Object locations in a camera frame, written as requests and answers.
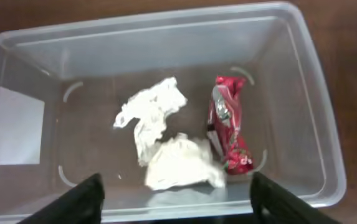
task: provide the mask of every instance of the red wrapper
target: red wrapper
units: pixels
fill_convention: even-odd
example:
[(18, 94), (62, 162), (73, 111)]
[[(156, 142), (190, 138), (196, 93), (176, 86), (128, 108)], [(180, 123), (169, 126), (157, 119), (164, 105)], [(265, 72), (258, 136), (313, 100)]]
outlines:
[(244, 78), (216, 78), (211, 94), (208, 132), (228, 174), (245, 174), (253, 169), (253, 159), (240, 135), (242, 108), (239, 101)]

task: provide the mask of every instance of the plastic container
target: plastic container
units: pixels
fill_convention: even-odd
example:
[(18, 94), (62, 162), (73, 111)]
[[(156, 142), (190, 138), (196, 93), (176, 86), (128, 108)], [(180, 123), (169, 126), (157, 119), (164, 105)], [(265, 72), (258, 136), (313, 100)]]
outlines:
[(189, 101), (163, 139), (205, 138), (215, 76), (239, 75), (233, 66), (255, 79), (241, 96), (242, 134), (255, 163), (268, 151), (262, 172), (314, 207), (339, 201), (346, 177), (318, 57), (300, 11), (271, 2), (0, 34), (0, 222), (23, 219), (95, 172), (105, 222), (251, 212), (246, 176), (229, 177), (226, 190), (152, 192), (137, 164), (136, 122), (111, 128), (130, 96), (175, 76)]

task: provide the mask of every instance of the brown wooden surface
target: brown wooden surface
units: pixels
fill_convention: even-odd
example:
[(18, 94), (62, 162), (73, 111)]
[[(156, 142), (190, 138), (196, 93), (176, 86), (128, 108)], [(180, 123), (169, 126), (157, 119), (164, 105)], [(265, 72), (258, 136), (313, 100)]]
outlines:
[[(144, 12), (253, 2), (249, 0), (0, 0), (0, 32)], [(357, 223), (357, 0), (292, 1), (303, 12), (333, 102), (348, 188), (322, 211)]]

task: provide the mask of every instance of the crumpled white paper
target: crumpled white paper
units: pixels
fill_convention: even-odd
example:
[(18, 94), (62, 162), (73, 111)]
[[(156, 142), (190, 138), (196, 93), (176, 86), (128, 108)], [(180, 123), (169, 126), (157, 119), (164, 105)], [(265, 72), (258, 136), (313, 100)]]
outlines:
[(114, 128), (125, 127), (133, 118), (140, 121), (134, 129), (138, 163), (146, 166), (156, 153), (155, 142), (166, 129), (166, 118), (187, 102), (177, 89), (175, 77), (166, 78), (130, 97), (116, 116)]
[(165, 190), (208, 181), (213, 187), (225, 187), (225, 174), (214, 164), (208, 140), (189, 140), (179, 133), (168, 142), (157, 142), (159, 149), (148, 164), (145, 185)]

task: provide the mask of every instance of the white paper sticker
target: white paper sticker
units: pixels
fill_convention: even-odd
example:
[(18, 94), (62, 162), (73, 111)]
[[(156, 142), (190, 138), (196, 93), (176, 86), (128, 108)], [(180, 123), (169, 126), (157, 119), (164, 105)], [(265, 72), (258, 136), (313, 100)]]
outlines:
[(0, 165), (40, 164), (44, 105), (0, 87)]

